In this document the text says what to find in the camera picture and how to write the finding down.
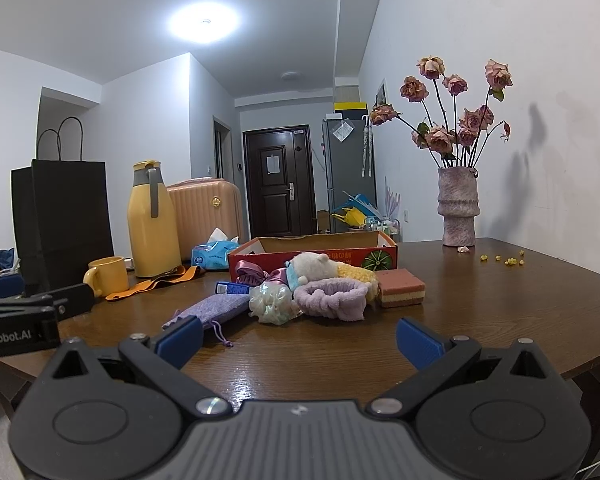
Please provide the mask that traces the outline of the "pink layered sponge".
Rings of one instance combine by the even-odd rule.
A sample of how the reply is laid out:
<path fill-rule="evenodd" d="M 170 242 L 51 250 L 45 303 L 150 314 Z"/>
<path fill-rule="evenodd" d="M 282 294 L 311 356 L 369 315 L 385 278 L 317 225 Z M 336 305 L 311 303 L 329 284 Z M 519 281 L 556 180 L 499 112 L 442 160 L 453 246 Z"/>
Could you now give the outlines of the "pink layered sponge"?
<path fill-rule="evenodd" d="M 379 303 L 383 308 L 396 308 L 422 304 L 426 284 L 406 269 L 383 270 L 376 273 Z"/>

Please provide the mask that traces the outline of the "yellow box on refrigerator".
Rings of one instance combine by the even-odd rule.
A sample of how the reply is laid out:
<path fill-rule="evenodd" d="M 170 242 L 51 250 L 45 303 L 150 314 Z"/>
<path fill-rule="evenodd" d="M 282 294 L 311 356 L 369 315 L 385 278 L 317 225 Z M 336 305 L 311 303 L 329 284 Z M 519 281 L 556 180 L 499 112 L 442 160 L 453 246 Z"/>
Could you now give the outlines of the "yellow box on refrigerator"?
<path fill-rule="evenodd" d="M 367 105 L 364 102 L 336 102 L 334 104 L 334 111 L 336 113 L 361 112 L 365 114 L 367 112 Z"/>

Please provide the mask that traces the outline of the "yellow petal crumbs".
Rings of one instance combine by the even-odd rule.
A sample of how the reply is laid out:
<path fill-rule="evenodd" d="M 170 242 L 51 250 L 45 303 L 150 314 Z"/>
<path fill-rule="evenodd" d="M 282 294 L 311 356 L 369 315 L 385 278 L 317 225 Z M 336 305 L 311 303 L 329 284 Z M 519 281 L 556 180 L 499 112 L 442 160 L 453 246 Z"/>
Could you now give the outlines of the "yellow petal crumbs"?
<path fill-rule="evenodd" d="M 479 256 L 479 261 L 480 262 L 488 262 L 488 261 L 493 260 L 496 263 L 503 263 L 504 266 L 523 266 L 525 254 L 526 253 L 523 250 L 520 250 L 517 255 L 509 256 L 509 257 L 503 257 L 500 254 L 496 254 L 493 257 L 491 257 L 487 254 L 482 254 Z"/>

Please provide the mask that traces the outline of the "yellow thermos jug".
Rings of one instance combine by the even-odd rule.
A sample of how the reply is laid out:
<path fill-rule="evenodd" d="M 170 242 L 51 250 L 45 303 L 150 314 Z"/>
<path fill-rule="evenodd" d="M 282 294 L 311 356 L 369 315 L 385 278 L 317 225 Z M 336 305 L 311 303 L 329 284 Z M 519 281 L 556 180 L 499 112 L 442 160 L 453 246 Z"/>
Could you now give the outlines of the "yellow thermos jug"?
<path fill-rule="evenodd" d="M 158 160 L 147 159 L 133 166 L 128 228 L 138 278 L 154 278 L 181 264 L 174 206 Z"/>

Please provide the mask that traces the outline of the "dried pink roses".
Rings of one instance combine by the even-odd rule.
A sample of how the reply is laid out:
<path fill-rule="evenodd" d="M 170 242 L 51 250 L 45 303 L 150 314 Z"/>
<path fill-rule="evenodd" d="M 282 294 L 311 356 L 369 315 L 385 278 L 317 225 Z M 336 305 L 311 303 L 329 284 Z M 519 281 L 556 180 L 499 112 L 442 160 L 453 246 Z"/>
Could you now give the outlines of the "dried pink roses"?
<path fill-rule="evenodd" d="M 492 101 L 503 102 L 505 90 L 514 85 L 506 63 L 493 58 L 486 61 L 486 95 L 473 110 L 458 107 L 458 97 L 468 91 L 468 82 L 460 75 L 449 74 L 442 58 L 424 56 L 416 67 L 418 74 L 403 79 L 399 94 L 405 101 L 419 104 L 425 118 L 418 124 L 409 122 L 387 99 L 378 98 L 366 117 L 369 125 L 400 122 L 416 148 L 428 152 L 440 169 L 475 169 L 494 133 L 499 133 L 504 142 L 510 140 L 512 126 L 506 120 L 496 120 L 490 107 Z"/>

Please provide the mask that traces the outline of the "lilac knit pouch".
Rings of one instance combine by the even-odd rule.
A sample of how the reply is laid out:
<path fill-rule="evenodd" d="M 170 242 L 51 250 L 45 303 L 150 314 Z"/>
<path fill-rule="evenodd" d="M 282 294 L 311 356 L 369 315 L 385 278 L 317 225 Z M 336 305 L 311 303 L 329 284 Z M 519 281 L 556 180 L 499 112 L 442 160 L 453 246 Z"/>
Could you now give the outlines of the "lilac knit pouch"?
<path fill-rule="evenodd" d="M 211 295 L 203 300 L 198 301 L 191 307 L 176 311 L 169 321 L 166 321 L 162 328 L 166 330 L 176 322 L 196 316 L 202 324 L 204 330 L 212 328 L 216 338 L 222 342 L 222 345 L 232 348 L 233 344 L 224 337 L 222 332 L 222 324 L 231 320 L 237 315 L 240 315 L 248 310 L 249 296 L 242 294 L 219 294 Z"/>

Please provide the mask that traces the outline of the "blue plush toy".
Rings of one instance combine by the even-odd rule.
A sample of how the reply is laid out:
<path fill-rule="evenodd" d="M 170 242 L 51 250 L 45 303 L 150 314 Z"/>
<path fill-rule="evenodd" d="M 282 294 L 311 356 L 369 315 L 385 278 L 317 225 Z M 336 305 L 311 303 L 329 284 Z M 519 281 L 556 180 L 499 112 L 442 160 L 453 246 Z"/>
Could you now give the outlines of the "blue plush toy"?
<path fill-rule="evenodd" d="M 294 270 L 294 264 L 292 263 L 291 260 L 286 262 L 286 283 L 288 285 L 288 288 L 294 292 L 299 286 L 300 286 L 300 282 L 299 282 L 299 277 L 298 277 L 298 273 L 296 270 Z"/>

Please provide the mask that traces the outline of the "black paper shopping bag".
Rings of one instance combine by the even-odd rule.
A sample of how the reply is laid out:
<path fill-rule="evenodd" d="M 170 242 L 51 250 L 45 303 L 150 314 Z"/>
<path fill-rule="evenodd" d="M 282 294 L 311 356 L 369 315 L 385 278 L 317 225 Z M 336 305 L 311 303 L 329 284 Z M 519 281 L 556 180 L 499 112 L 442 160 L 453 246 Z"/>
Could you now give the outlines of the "black paper shopping bag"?
<path fill-rule="evenodd" d="M 35 157 L 12 170 L 10 189 L 27 295 L 80 284 L 91 261 L 114 253 L 103 162 Z"/>

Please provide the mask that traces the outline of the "yellow watering can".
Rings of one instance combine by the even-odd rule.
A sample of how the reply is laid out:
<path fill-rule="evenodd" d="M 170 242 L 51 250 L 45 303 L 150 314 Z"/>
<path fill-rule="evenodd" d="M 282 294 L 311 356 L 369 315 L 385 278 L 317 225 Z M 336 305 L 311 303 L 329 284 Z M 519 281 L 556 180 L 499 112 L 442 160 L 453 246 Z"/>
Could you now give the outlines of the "yellow watering can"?
<path fill-rule="evenodd" d="M 332 218 L 338 220 L 349 228 L 362 228 L 366 222 L 366 215 L 356 207 L 343 207 L 332 213 Z"/>

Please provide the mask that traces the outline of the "purple textured vase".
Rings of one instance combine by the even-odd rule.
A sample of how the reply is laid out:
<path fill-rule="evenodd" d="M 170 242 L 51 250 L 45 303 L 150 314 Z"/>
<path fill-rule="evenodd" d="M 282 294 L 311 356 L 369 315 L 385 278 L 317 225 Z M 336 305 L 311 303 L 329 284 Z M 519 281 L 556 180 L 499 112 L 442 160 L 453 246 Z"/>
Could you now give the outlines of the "purple textured vase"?
<path fill-rule="evenodd" d="M 441 168 L 438 170 L 438 188 L 443 245 L 474 247 L 475 218 L 480 214 L 476 170 L 470 167 Z"/>

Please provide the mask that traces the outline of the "white yellow plush alpaca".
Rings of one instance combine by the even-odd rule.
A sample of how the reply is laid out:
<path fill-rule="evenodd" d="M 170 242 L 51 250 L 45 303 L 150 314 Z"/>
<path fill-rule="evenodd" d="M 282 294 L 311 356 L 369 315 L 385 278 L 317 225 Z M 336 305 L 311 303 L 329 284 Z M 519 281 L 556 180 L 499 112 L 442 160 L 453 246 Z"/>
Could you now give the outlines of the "white yellow plush alpaca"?
<path fill-rule="evenodd" d="M 378 281 L 374 271 L 332 260 L 326 254 L 300 252 L 291 259 L 297 271 L 300 286 L 326 278 L 350 278 L 367 285 L 366 300 L 372 304 L 378 295 Z"/>

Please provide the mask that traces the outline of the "lilac fluffy headband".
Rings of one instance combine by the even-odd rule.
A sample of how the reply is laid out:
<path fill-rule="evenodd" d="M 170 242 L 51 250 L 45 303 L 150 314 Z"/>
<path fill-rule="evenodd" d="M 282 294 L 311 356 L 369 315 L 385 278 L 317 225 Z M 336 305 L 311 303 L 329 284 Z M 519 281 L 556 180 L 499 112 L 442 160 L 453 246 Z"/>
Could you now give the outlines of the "lilac fluffy headband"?
<path fill-rule="evenodd" d="M 368 285 L 352 278 L 325 278 L 294 291 L 294 301 L 309 316 L 343 322 L 364 320 Z"/>

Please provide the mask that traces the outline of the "pink ribbed suitcase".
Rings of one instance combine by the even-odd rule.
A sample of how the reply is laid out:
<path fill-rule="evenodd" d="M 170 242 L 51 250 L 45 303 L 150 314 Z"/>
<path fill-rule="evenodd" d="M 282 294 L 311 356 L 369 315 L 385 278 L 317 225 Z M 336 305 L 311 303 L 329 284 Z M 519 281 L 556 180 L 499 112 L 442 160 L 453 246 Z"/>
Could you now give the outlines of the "pink ribbed suitcase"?
<path fill-rule="evenodd" d="M 230 240 L 246 239 L 242 193 L 234 183 L 205 177 L 171 184 L 166 190 L 174 206 L 183 261 L 190 259 L 195 246 L 207 243 L 215 229 Z"/>

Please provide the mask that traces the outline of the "blue small tissue packet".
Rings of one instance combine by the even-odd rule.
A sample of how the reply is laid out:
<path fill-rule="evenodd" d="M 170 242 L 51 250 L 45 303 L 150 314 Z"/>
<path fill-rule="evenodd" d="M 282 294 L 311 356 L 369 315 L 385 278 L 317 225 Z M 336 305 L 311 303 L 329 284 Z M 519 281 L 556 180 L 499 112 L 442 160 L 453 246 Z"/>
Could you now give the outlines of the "blue small tissue packet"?
<path fill-rule="evenodd" d="M 242 283 L 217 281 L 215 283 L 215 295 L 249 295 L 251 287 Z"/>

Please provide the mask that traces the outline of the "blue tissue pack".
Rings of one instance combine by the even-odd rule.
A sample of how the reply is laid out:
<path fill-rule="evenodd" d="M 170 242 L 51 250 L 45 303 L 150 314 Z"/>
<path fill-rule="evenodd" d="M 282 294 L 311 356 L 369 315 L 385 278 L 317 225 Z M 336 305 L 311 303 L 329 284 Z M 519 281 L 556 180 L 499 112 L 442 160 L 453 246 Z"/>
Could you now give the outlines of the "blue tissue pack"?
<path fill-rule="evenodd" d="M 204 244 L 192 249 L 190 264 L 206 271 L 225 271 L 228 254 L 239 246 L 238 240 L 238 236 L 228 237 L 220 228 L 215 228 Z"/>

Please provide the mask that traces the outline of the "grey refrigerator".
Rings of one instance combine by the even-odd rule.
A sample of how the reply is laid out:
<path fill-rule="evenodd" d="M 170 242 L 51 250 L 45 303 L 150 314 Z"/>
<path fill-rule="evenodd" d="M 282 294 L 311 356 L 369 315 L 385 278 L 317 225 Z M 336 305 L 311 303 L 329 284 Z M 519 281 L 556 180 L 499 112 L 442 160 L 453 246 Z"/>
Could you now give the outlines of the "grey refrigerator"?
<path fill-rule="evenodd" d="M 330 228 L 334 233 L 349 227 L 334 214 L 354 207 L 350 197 L 363 195 L 377 206 L 373 144 L 365 130 L 366 110 L 337 110 L 322 123 L 322 144 Z"/>

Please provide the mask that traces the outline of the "red orange cardboard box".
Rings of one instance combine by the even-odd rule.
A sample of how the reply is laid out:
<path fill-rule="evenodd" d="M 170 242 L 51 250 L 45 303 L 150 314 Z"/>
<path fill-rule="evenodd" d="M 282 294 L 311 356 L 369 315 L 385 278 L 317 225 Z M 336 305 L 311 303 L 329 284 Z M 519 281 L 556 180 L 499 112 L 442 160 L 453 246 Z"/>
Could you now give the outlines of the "red orange cardboard box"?
<path fill-rule="evenodd" d="M 272 272 L 302 252 L 326 254 L 334 261 L 372 271 L 396 269 L 399 263 L 398 245 L 379 231 L 257 237 L 228 254 L 230 278 L 237 278 L 237 266 L 241 261 Z"/>

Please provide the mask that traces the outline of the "purple satin scrunchie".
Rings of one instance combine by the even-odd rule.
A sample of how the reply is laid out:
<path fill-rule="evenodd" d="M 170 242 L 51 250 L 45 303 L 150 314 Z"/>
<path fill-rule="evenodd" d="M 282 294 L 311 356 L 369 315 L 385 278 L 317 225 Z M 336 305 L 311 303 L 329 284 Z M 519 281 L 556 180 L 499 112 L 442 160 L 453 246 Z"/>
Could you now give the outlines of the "purple satin scrunchie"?
<path fill-rule="evenodd" d="M 260 286 L 265 282 L 287 285 L 287 275 L 285 268 L 275 269 L 268 272 L 263 270 L 257 264 L 240 260 L 235 268 L 235 281 L 239 284 L 248 285 L 251 287 Z"/>

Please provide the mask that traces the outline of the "yellow ceramic mug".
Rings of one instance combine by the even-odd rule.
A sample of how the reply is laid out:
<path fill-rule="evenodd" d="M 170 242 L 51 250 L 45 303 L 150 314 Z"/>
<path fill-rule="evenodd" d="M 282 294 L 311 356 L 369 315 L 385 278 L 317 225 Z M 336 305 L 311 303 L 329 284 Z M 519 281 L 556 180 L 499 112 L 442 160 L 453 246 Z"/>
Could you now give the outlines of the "yellow ceramic mug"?
<path fill-rule="evenodd" d="M 91 287 L 96 298 L 124 292 L 129 288 L 128 271 L 124 259 L 112 256 L 94 260 L 88 264 L 83 283 Z"/>

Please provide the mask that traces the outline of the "iridescent mesh bath pouf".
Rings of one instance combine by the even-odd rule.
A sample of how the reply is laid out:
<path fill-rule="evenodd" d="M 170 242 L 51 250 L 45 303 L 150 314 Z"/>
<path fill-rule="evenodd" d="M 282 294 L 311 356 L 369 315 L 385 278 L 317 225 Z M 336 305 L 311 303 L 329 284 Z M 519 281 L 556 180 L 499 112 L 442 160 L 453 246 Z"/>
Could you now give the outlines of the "iridescent mesh bath pouf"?
<path fill-rule="evenodd" d="M 284 284 L 264 282 L 249 294 L 249 315 L 261 324 L 282 326 L 301 314 L 291 290 Z"/>

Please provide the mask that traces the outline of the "dark brown entrance door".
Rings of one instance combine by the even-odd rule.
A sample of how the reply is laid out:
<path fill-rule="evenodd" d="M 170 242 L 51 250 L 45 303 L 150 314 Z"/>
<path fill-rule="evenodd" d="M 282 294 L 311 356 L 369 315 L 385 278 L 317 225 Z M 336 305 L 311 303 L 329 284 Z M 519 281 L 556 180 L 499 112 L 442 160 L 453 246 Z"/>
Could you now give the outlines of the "dark brown entrance door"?
<path fill-rule="evenodd" d="M 242 134 L 250 234 L 317 232 L 310 129 L 307 125 Z"/>

